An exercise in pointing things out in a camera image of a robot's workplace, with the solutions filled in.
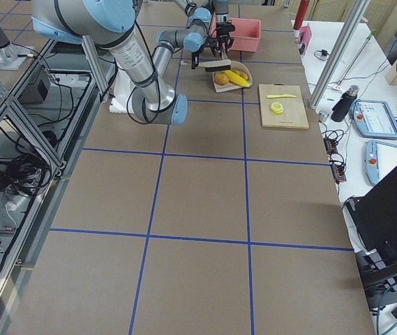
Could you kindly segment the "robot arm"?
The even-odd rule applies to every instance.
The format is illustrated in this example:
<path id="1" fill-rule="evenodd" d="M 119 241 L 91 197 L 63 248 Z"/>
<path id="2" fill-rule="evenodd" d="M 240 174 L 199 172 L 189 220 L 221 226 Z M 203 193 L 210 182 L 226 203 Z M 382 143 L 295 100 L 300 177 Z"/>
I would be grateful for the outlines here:
<path id="1" fill-rule="evenodd" d="M 172 45 L 188 50 L 193 61 L 209 47 L 212 55 L 227 58 L 234 38 L 235 26 L 229 16 L 229 1 L 206 1 L 199 6 L 194 1 L 174 1 L 187 16 L 187 27 L 174 32 Z"/>
<path id="2" fill-rule="evenodd" d="M 182 125 L 188 114 L 185 95 L 163 80 L 177 48 L 197 54 L 209 35 L 214 3 L 178 1 L 188 18 L 187 26 L 162 31 L 150 52 L 141 34 L 136 33 L 134 1 L 32 1 L 34 30 L 49 39 L 80 44 L 90 36 L 101 49 L 114 57 L 134 85 L 131 95 L 133 120 L 139 124 Z"/>

